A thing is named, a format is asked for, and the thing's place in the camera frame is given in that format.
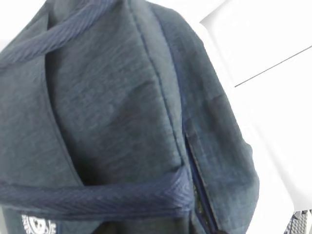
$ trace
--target white logo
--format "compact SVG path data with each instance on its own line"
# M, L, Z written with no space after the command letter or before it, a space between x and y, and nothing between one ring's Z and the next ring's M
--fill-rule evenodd
M21 216L26 234L57 234L57 225L51 220Z

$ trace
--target patterned fabric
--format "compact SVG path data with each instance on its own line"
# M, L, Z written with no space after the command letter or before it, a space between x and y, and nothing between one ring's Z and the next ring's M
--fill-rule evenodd
M258 198L251 154L202 42L172 10L143 0L48 0L0 54L9 234L43 226L90 234L106 230L103 221L119 221L107 228L118 234L207 233L193 210L190 157L217 228L243 234ZM122 201L117 213L112 192ZM131 200L135 192L146 196ZM176 214L162 213L168 207ZM79 211L88 213L77 221ZM94 213L100 220L90 221Z
M293 216L289 221L284 234L306 234L308 213L301 214L299 218Z

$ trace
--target navy blue strap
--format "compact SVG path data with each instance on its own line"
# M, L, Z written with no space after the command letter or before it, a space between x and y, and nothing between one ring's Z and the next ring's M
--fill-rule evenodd
M47 32L33 37L0 54L0 69L30 61L54 51L90 29L117 0L89 0L77 7L74 15Z
M0 203L52 220L120 221L187 216L193 190L185 167L149 182L129 185L35 188L0 182Z

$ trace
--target dark gray bag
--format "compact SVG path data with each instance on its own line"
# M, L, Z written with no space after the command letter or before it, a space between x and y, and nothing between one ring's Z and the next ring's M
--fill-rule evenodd
M0 88L9 234L246 232L252 151L176 12L47 1L0 54Z

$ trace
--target gray fabric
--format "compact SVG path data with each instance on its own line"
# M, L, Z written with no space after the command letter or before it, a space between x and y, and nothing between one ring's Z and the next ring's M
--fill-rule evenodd
M48 0L5 50L46 32L78 3ZM189 169L184 125L218 225L242 234L257 200L250 152L201 42L178 14L153 8L158 19L145 1L120 0L75 41L0 71L0 180L102 185ZM168 46L176 35L167 22L181 28L178 48ZM20 214L4 214L8 234L22 233ZM61 232L90 234L99 224L62 222ZM204 233L194 214L112 225L118 234Z
M198 36L172 10L157 5L153 10L173 55L185 133L218 227L246 233L259 193L251 147Z

